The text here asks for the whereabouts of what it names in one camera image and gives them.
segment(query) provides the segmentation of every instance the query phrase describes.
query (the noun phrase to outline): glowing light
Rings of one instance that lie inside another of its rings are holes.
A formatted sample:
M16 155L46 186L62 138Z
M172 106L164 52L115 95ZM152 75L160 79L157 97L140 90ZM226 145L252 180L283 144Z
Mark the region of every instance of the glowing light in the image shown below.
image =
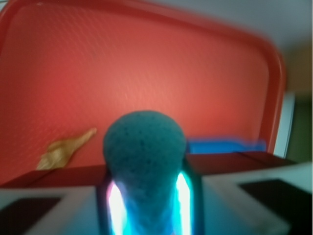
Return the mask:
M176 189L179 201L181 235L191 235L191 193L182 173L178 175Z
M121 192L114 182L109 185L109 207L113 234L124 234L127 223L127 213Z
M176 181L176 193L173 209L173 230L177 235L191 235L192 195L191 181L180 173ZM120 190L114 182L109 186L108 205L111 230L113 235L130 235L127 212Z

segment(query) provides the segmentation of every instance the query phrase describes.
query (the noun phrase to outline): crumpled paper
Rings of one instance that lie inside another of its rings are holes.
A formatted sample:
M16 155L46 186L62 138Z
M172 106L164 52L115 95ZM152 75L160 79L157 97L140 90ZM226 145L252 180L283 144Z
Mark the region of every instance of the crumpled paper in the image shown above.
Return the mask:
M97 132L96 128L88 130L81 136L60 140L49 145L47 152L41 156L37 170L48 170L64 167L73 153L88 142Z

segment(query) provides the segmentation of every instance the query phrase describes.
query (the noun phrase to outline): red tray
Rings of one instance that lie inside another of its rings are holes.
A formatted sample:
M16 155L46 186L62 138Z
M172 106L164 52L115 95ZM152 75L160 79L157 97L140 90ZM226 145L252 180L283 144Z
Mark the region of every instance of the red tray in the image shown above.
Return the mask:
M11 0L0 15L0 183L52 141L97 127L68 167L104 164L119 116L157 110L188 138L264 140L273 152L285 85L267 41L134 0Z

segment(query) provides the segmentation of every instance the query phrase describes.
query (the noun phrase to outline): sponge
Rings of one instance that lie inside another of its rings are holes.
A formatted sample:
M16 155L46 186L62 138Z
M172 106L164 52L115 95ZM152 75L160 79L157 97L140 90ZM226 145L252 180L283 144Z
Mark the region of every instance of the sponge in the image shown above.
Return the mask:
M185 150L182 129L159 112L133 112L108 129L103 152L121 191L132 234L173 232L175 183Z

